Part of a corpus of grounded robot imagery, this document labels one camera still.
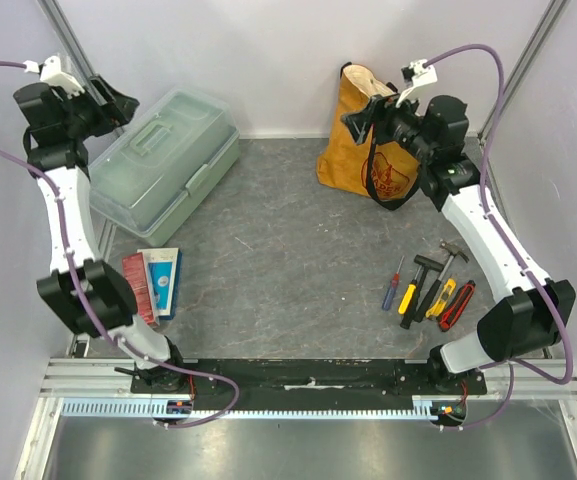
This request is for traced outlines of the green plastic tool box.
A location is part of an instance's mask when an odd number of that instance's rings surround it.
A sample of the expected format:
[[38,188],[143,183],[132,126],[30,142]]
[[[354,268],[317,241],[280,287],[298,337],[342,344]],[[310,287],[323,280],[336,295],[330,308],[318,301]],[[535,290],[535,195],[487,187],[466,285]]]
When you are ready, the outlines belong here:
[[238,156],[230,107],[196,90],[173,89],[91,163],[91,208],[161,247]]

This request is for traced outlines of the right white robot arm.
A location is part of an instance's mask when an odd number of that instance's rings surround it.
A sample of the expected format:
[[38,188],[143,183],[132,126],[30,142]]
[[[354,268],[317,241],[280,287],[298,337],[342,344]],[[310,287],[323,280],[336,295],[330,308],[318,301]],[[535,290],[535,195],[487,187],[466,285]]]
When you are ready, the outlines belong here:
[[355,144],[376,148],[394,142],[412,155],[418,163],[416,187],[466,241],[496,303],[474,332],[431,351],[427,384],[449,393],[464,372],[506,361],[526,366],[524,355],[561,344],[564,373],[547,378],[565,385],[574,373],[566,324],[576,292],[569,281],[555,281],[537,265],[500,215],[479,167],[463,151],[466,108],[440,95],[419,115],[416,104],[399,94],[375,95],[363,109],[340,117]]

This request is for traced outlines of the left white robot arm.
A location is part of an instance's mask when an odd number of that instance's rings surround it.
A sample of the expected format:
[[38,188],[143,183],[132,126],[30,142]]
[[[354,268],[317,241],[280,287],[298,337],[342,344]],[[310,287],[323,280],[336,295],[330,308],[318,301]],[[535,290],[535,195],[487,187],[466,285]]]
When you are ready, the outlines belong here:
[[50,273],[37,281],[40,298],[74,335],[104,338],[134,362],[130,375],[153,389],[178,392],[188,369],[178,348],[139,315],[128,281],[95,242],[90,215],[90,137],[128,124],[137,99],[93,76],[90,87],[66,73],[43,74],[14,99],[28,127],[27,166],[45,200],[51,232]]

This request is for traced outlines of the yellow tote bag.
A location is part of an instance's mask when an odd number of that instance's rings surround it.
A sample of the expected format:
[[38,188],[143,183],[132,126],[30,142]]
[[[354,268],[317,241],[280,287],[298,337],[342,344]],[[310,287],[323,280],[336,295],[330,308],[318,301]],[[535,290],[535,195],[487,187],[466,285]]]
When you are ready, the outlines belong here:
[[348,62],[340,69],[337,105],[328,145],[316,162],[320,184],[362,195],[383,208],[401,208],[418,190],[418,162],[396,143],[372,144],[368,136],[357,145],[341,116],[363,109],[371,96],[395,94],[397,87],[378,80],[362,65]]

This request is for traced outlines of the red box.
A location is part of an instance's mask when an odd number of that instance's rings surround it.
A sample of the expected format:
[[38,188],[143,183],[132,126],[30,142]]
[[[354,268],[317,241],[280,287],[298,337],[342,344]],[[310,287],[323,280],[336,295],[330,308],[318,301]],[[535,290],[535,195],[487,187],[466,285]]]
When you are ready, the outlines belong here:
[[148,264],[142,252],[122,259],[122,272],[136,299],[137,311],[150,327],[159,325],[159,317]]

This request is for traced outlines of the blue white box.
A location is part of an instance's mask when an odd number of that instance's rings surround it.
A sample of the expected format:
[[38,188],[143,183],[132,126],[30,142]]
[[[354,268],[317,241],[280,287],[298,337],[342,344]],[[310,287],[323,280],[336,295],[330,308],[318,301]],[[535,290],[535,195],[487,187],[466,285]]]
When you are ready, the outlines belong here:
[[152,286],[152,298],[159,321],[171,321],[176,314],[183,254],[179,248],[140,249]]

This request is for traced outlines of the blue red screwdriver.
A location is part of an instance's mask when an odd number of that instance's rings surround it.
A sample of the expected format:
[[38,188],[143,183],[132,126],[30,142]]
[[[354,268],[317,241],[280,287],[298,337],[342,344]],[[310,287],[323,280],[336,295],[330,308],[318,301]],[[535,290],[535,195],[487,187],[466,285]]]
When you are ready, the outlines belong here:
[[399,281],[400,281],[400,271],[401,271],[401,267],[403,265],[405,256],[402,256],[399,262],[399,265],[397,267],[397,270],[395,271],[392,279],[390,280],[390,283],[387,287],[384,299],[382,301],[382,305],[381,305],[381,309],[383,311],[389,311],[390,308],[392,307],[392,303],[399,285]]

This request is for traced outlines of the claw hammer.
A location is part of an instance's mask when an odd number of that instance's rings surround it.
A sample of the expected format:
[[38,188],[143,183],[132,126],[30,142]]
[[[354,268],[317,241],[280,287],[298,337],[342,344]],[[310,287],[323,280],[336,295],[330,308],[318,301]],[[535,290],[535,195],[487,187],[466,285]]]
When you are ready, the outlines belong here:
[[463,249],[461,249],[458,245],[448,243],[446,241],[441,241],[440,247],[443,248],[444,250],[446,250],[449,253],[449,256],[448,256],[448,259],[446,260],[443,268],[440,270],[440,273],[439,273],[437,279],[432,283],[432,285],[428,289],[427,293],[425,294],[425,296],[421,300],[419,306],[417,307],[417,311],[415,312],[413,320],[415,322],[418,322],[418,323],[420,323],[425,318],[425,314],[426,314],[427,310],[433,304],[433,301],[435,300],[435,297],[439,291],[439,288],[442,286],[442,284],[444,282],[444,278],[447,276],[447,273],[448,273],[453,261],[457,257],[462,258],[466,263],[468,263],[470,260],[469,256],[466,254],[466,252]]

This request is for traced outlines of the yellow utility knife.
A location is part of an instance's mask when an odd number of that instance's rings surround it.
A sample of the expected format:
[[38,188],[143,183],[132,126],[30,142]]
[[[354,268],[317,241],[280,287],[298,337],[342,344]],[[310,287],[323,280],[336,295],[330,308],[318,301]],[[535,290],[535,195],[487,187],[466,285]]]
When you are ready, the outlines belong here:
[[448,300],[452,296],[456,288],[456,281],[453,278],[449,278],[443,285],[441,292],[434,304],[426,311],[425,317],[427,319],[438,318],[448,303]]

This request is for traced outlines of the red black utility knife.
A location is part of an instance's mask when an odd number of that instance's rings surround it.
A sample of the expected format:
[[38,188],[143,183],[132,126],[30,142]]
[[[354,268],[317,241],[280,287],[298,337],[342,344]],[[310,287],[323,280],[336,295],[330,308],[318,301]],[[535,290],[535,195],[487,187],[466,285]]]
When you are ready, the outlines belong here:
[[474,280],[467,281],[459,288],[451,303],[439,317],[438,325],[442,332],[449,331],[455,325],[470,302],[475,289],[476,282]]

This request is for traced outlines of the black rubber mallet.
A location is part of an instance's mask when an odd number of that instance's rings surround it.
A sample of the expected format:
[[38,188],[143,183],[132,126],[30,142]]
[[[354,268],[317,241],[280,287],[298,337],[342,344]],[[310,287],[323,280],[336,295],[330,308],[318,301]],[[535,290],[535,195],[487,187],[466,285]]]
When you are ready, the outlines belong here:
[[405,315],[401,315],[400,327],[403,329],[406,329],[406,330],[408,330],[410,328],[410,326],[412,325],[413,317],[415,315],[418,301],[419,301],[419,296],[420,296],[420,293],[422,291],[422,287],[423,287],[423,284],[427,278],[428,273],[430,271],[435,271],[435,272],[440,273],[440,270],[443,268],[443,265],[440,262],[433,260],[433,259],[430,259],[428,257],[422,256],[422,255],[416,255],[414,257],[414,263],[417,265],[417,269],[419,266],[423,266],[424,269],[423,269],[422,276],[419,279],[417,289],[413,295],[413,298],[412,298],[412,301],[409,305],[409,308],[408,308]]

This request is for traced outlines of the yellow handled screwdriver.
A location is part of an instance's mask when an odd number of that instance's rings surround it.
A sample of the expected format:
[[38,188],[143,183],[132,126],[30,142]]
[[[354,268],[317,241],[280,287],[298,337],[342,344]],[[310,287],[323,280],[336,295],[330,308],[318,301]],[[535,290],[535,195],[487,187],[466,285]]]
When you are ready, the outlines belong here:
[[408,284],[407,289],[404,293],[404,296],[400,302],[399,308],[398,308],[398,313],[400,315],[405,315],[409,305],[412,301],[413,295],[417,289],[418,283],[419,283],[419,279],[422,276],[423,273],[423,266],[419,266],[417,269],[417,272],[415,273],[414,278],[411,280],[411,282]]

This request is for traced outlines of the aluminium frame rail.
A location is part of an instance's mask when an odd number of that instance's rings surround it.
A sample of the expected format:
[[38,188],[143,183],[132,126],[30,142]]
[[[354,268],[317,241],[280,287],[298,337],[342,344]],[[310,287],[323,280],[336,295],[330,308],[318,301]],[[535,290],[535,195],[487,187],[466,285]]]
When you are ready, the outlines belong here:
[[[565,385],[555,384],[516,362],[489,367],[483,371],[487,386],[485,395],[468,395],[470,399],[501,399],[508,388],[513,388],[516,400],[577,400],[577,379]],[[41,392],[62,397],[129,398],[159,396],[134,394],[130,391],[133,362],[129,359],[111,358],[57,358],[49,361]],[[414,398],[456,399],[448,396],[415,396]]]

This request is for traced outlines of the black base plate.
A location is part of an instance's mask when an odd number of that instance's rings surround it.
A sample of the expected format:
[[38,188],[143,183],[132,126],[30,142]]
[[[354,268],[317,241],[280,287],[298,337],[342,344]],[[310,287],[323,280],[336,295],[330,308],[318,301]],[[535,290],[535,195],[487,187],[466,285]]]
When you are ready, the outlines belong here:
[[221,410],[233,390],[217,380],[233,380],[240,390],[235,413],[401,414],[415,396],[485,395],[482,373],[434,374],[427,362],[403,359],[200,359],[186,369],[207,377],[184,374],[165,384],[132,371],[134,394],[190,394],[200,411]]

